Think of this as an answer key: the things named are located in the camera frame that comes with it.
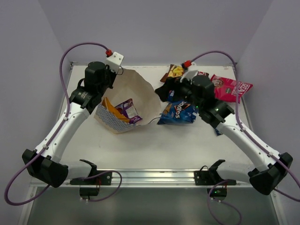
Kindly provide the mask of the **blue patterned paper bag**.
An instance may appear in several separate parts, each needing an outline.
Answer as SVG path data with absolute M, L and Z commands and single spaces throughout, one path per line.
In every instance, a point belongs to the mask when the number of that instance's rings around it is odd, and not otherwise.
M 113 88 L 105 92 L 102 102 L 109 100 L 112 106 L 117 106 L 129 99 L 133 100 L 137 114 L 142 118 L 141 121 L 135 124 L 126 123 L 102 104 L 98 105 L 94 119 L 110 132 L 120 134 L 151 123 L 162 112 L 161 101 L 152 85 L 137 71 L 124 69 L 123 74 L 116 77 Z

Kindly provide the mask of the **blue white snack bag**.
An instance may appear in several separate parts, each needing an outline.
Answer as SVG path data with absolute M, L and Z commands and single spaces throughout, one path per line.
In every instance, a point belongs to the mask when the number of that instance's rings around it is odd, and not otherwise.
M 218 129 L 215 129 L 215 133 L 216 133 L 217 136 L 222 135 L 222 133 Z

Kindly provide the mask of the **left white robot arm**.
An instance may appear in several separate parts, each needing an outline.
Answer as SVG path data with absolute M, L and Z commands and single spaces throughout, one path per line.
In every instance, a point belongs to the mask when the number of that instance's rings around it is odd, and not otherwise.
M 97 180 L 95 164 L 81 159 L 77 164 L 61 164 L 68 143 L 81 124 L 101 103 L 108 88 L 113 87 L 117 68 L 99 61 L 91 62 L 84 78 L 68 99 L 68 105 L 47 137 L 34 149 L 25 150 L 22 159 L 28 173 L 44 183 L 57 188 L 66 180 L 83 180 L 92 184 Z

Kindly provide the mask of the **dark blue chip bag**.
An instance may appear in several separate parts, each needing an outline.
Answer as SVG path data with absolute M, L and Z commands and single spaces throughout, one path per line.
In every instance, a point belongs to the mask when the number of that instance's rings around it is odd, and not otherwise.
M 176 100 L 175 91 L 174 90 L 169 91 L 167 101 L 168 102 L 175 102 L 175 100 Z

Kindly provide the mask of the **brown cassava chips bag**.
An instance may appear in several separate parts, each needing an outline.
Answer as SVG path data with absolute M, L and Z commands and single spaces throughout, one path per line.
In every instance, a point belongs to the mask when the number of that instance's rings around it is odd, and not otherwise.
M 160 79 L 160 82 L 165 83 L 166 79 L 171 77 L 182 77 L 184 74 L 184 68 L 182 66 L 171 64 L 169 70 L 163 75 Z M 209 77 L 209 73 L 198 70 L 197 75 L 203 75 L 205 77 Z

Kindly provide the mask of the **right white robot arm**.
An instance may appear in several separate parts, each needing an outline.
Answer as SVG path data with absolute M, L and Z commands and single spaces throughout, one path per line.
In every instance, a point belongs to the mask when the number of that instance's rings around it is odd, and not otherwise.
M 199 116 L 235 143 L 251 160 L 252 165 L 235 164 L 218 160 L 210 168 L 208 177 L 213 184 L 224 180 L 242 181 L 263 195 L 269 195 L 286 176 L 293 158 L 289 153 L 279 153 L 236 118 L 226 102 L 215 98 L 214 84 L 210 78 L 197 75 L 192 79 L 168 78 L 155 93 L 160 100 L 168 100 L 170 93 L 198 109 Z

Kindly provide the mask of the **blue Doritos chip bag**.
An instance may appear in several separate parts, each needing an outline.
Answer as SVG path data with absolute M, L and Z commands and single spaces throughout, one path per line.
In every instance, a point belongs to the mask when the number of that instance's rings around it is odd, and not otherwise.
M 186 101 L 169 103 L 163 110 L 158 125 L 181 125 L 194 123 L 198 107 Z

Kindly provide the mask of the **orange snack packet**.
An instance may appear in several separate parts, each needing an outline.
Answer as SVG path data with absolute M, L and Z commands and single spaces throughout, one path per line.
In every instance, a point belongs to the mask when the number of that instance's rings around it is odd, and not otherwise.
M 126 116 L 124 116 L 123 114 L 121 114 L 109 101 L 109 99 L 107 97 L 105 97 L 102 101 L 102 106 L 104 106 L 107 111 L 109 111 L 110 113 L 112 113 L 117 119 L 125 122 L 125 123 L 129 123 L 129 118 L 127 118 Z

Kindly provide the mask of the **pink Real snack packet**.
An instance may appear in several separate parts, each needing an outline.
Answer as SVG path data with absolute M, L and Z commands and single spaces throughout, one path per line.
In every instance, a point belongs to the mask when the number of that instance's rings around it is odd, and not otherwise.
M 236 102 L 237 95 L 239 103 L 240 98 L 253 87 L 252 84 L 246 82 L 239 82 L 238 87 L 236 87 L 237 82 L 235 80 L 217 75 L 213 75 L 210 80 L 215 86 L 215 98 L 229 103 Z

